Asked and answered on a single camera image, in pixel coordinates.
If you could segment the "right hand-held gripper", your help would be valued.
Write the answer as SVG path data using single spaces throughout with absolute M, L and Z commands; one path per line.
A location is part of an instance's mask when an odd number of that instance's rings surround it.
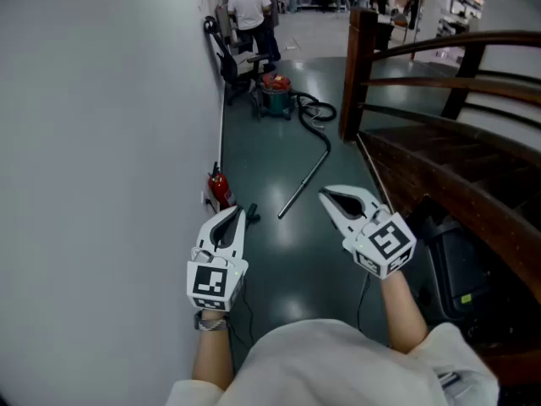
M 412 259 L 417 240 L 410 228 L 367 189 L 334 184 L 318 196 L 344 237 L 343 248 L 368 273 L 385 280 Z

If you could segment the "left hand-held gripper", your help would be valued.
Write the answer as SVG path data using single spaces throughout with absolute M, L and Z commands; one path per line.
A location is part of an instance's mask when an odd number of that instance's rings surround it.
M 231 311 L 249 269 L 247 261 L 238 259 L 243 256 L 245 230 L 242 207 L 220 211 L 202 225 L 187 263 L 187 296 L 195 308 Z

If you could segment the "vacuum hose and metal wand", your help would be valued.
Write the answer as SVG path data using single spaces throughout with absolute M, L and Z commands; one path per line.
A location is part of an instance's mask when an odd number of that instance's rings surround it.
M 309 173 L 303 178 L 300 185 L 297 187 L 297 189 L 294 191 L 290 199 L 287 201 L 287 203 L 282 207 L 282 209 L 278 212 L 277 218 L 282 219 L 287 212 L 290 210 L 292 205 L 295 203 L 295 201 L 298 199 L 298 197 L 303 193 L 304 189 L 308 186 L 310 180 L 313 178 L 313 176 L 319 171 L 320 167 L 326 160 L 326 158 L 329 156 L 330 151 L 325 150 L 321 157 L 318 159 L 318 161 L 313 165 L 313 167 L 310 169 Z

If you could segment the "red green vacuum cleaner canister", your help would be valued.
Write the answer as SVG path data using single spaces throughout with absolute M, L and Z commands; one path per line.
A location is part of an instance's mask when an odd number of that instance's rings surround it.
M 265 104 L 264 116 L 290 120 L 294 109 L 291 80 L 284 75 L 268 73 L 263 75 L 261 82 Z

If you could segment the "person's left forearm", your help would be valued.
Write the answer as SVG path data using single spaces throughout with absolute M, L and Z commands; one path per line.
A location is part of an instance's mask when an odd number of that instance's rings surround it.
M 206 318 L 219 317 L 220 311 L 203 310 Z M 225 391 L 233 381 L 232 352 L 229 329 L 223 332 L 199 331 L 199 342 L 194 359 L 192 377 Z

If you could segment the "person's right forearm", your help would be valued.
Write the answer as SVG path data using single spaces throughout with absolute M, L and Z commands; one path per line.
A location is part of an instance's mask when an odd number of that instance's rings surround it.
M 392 273 L 380 285 L 390 345 L 396 351 L 408 354 L 428 336 L 427 324 L 402 272 Z

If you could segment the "red fire extinguisher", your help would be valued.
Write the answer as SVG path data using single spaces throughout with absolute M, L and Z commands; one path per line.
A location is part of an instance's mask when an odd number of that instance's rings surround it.
M 218 162 L 214 162 L 212 172 L 209 174 L 208 186 L 221 210 L 237 204 L 234 193 L 226 176 L 221 172 Z

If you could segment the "wristwatch with woven band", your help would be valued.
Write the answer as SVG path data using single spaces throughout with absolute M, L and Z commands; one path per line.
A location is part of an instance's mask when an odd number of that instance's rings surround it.
M 229 320 L 226 313 L 216 318 L 206 318 L 204 311 L 200 310 L 194 315 L 194 329 L 202 332 L 223 332 L 229 329 Z

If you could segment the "black case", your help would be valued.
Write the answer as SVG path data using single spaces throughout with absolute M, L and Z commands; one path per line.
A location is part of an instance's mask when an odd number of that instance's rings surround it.
M 461 325 L 488 311 L 493 290 L 477 237 L 428 196 L 407 216 L 407 225 L 418 242 L 402 271 L 428 324 Z

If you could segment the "person's white shirt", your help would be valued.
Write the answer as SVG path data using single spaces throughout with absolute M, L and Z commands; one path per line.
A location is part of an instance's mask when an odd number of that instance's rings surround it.
M 176 382 L 165 406 L 497 406 L 495 376 L 450 323 L 402 354 L 336 320 L 265 334 L 225 390 Z

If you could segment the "black office chair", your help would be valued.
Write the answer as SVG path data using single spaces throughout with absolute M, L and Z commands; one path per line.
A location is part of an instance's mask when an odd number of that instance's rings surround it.
M 233 101 L 244 93 L 249 93 L 263 79 L 264 74 L 274 70 L 268 54 L 243 52 L 232 55 L 230 47 L 221 36 L 218 21 L 212 16 L 204 19 L 204 31 L 214 39 L 220 51 L 216 54 L 220 60 L 220 75 L 227 85 L 225 101 L 231 106 Z

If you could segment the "wooden newel post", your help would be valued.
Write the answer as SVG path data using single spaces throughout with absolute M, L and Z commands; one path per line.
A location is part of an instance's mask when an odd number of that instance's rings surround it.
M 342 141 L 355 139 L 363 112 L 360 104 L 365 102 L 368 81 L 371 75 L 378 15 L 374 10 L 354 8 L 350 13 L 346 73 L 342 96 L 342 109 L 339 122 L 339 135 Z

